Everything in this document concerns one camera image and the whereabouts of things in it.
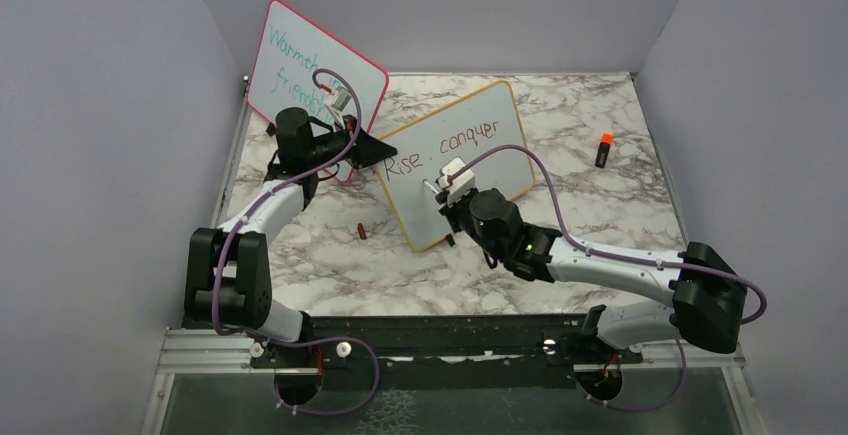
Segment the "metal frame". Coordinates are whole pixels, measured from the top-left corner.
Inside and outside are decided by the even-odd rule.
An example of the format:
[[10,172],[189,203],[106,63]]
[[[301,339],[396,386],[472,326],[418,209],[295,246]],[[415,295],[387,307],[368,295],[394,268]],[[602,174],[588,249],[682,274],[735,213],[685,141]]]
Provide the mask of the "metal frame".
[[[212,226],[217,226],[222,217],[226,216],[230,194],[233,189],[241,152],[245,144],[246,131],[250,122],[252,110],[247,105],[247,88],[249,77],[244,80],[244,100],[238,114],[238,122],[230,145],[228,163],[221,185],[218,199],[212,213]],[[658,158],[661,158],[659,147],[654,145]],[[665,166],[663,175],[667,185],[670,183],[669,173]],[[686,238],[687,231],[683,218],[678,214],[679,205],[673,187],[669,186],[675,214],[680,223],[681,234]],[[159,434],[162,430],[168,408],[174,378],[178,374],[286,374],[286,375],[316,375],[313,368],[297,369],[254,369],[250,366],[249,348],[253,340],[242,335],[220,337],[214,330],[168,329],[160,353],[156,376],[153,381],[147,411],[140,433]],[[741,348],[730,355],[720,355],[700,350],[692,345],[684,344],[687,365],[690,368],[721,368],[727,386],[728,396],[736,413],[743,435],[759,435],[767,433],[756,401],[747,383],[744,367],[745,357]],[[645,344],[642,350],[644,363],[624,365],[622,370],[662,370],[680,367],[680,354],[674,342],[658,342]],[[575,365],[575,371],[590,371],[601,368],[601,365]]]

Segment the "marble surface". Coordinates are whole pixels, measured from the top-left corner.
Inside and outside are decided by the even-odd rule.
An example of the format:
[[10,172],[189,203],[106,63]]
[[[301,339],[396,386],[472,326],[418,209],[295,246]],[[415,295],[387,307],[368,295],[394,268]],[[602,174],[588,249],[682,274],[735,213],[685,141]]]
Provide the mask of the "marble surface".
[[[515,91],[527,145],[551,172],[569,230],[588,240],[682,249],[683,240],[633,84],[627,74],[393,75],[371,133],[380,136],[498,79]],[[252,114],[229,216],[259,193],[276,149]],[[603,132],[615,135],[594,167]],[[531,223],[556,224],[544,179],[517,201]],[[356,226],[365,226],[360,240]],[[580,283],[525,282],[490,270],[459,234],[413,253],[372,170],[322,182],[309,208],[270,246],[274,298],[313,315],[470,315],[582,312],[640,297]]]

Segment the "yellow frame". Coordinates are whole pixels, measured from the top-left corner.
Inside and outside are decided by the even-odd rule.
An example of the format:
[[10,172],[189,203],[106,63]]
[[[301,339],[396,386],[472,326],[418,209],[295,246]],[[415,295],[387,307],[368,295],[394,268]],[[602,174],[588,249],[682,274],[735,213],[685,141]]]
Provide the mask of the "yellow frame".
[[[477,90],[469,93],[468,95],[466,95],[462,98],[454,100],[453,102],[445,105],[442,108],[436,109],[436,110],[428,113],[427,115],[424,115],[421,118],[417,118],[417,119],[415,119],[415,120],[413,120],[413,121],[411,121],[411,122],[409,122],[409,123],[407,123],[407,124],[405,124],[405,125],[403,125],[399,128],[392,130],[391,132],[380,137],[380,140],[385,140],[385,139],[391,137],[392,135],[394,135],[394,134],[396,134],[396,133],[398,133],[402,130],[406,130],[407,128],[415,125],[416,123],[423,122],[424,120],[427,120],[428,118],[432,117],[433,115],[436,115],[436,114],[438,114],[438,113],[440,113],[444,110],[447,110],[448,108],[450,108],[450,107],[452,107],[452,106],[454,106],[454,105],[456,105],[456,104],[458,104],[458,103],[460,103],[464,100],[467,100],[467,99],[469,99],[469,98],[471,98],[471,97],[473,97],[473,96],[475,96],[475,95],[477,95],[481,92],[485,92],[486,90],[494,87],[495,85],[501,84],[501,83],[503,83],[504,85],[507,86],[507,88],[509,88],[509,95],[510,95],[510,97],[512,97],[512,107],[515,110],[515,118],[518,120],[518,128],[521,130],[521,141],[524,142],[524,148],[527,148],[527,137],[524,135],[524,124],[521,123],[521,114],[518,112],[518,104],[515,103],[515,92],[512,91],[512,85],[507,80],[498,80],[496,82],[492,82],[492,83],[486,85],[483,88],[477,89]],[[530,183],[530,186],[527,187],[527,189],[522,190],[516,196],[510,198],[510,200],[515,200],[515,199],[521,197],[522,195],[526,194],[527,192],[532,190],[533,187],[536,186],[536,171],[533,170],[533,162],[530,161],[530,157],[527,157],[527,165],[530,166],[530,175],[533,177],[533,181]],[[395,206],[395,201],[392,200],[392,194],[390,193],[389,188],[386,185],[386,181],[383,180],[383,176],[380,174],[379,169],[375,168],[374,171],[377,172],[377,178],[380,179],[380,184],[383,186],[383,191],[386,192],[386,197],[388,197],[388,199],[389,199],[389,204],[392,206],[392,211],[395,213],[395,217],[397,218],[398,223],[400,223],[400,229],[403,231],[403,236],[404,236],[404,238],[406,238],[406,244],[409,245],[409,248],[411,248],[412,251],[415,252],[415,253],[421,253],[421,252],[425,252],[425,251],[435,247],[439,243],[443,242],[445,239],[441,238],[439,240],[434,241],[433,243],[430,243],[429,245],[426,245],[424,248],[416,248],[412,245],[412,241],[409,239],[409,233],[407,233],[406,226],[404,226],[404,224],[403,224],[403,219],[401,218],[400,214],[397,211],[397,207]]]

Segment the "gray wall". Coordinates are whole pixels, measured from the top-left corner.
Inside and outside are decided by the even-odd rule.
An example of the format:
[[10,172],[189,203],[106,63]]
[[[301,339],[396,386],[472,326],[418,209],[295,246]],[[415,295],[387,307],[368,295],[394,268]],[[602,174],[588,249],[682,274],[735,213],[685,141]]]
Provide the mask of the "gray wall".
[[[243,72],[269,0],[204,0]],[[635,71],[677,0],[286,0],[389,70]]]
[[0,0],[0,431],[138,430],[238,86],[201,0]]
[[770,296],[743,346],[769,428],[844,433],[848,0],[680,0],[636,87],[691,238]]

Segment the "marker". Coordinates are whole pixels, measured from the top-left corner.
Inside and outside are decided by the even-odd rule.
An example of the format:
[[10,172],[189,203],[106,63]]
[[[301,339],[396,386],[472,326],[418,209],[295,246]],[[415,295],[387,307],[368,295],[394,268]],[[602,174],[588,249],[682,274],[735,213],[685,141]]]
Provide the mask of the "marker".
[[596,167],[604,168],[606,166],[610,146],[612,146],[612,134],[605,133],[601,135],[601,144],[598,145],[598,154],[595,156]]

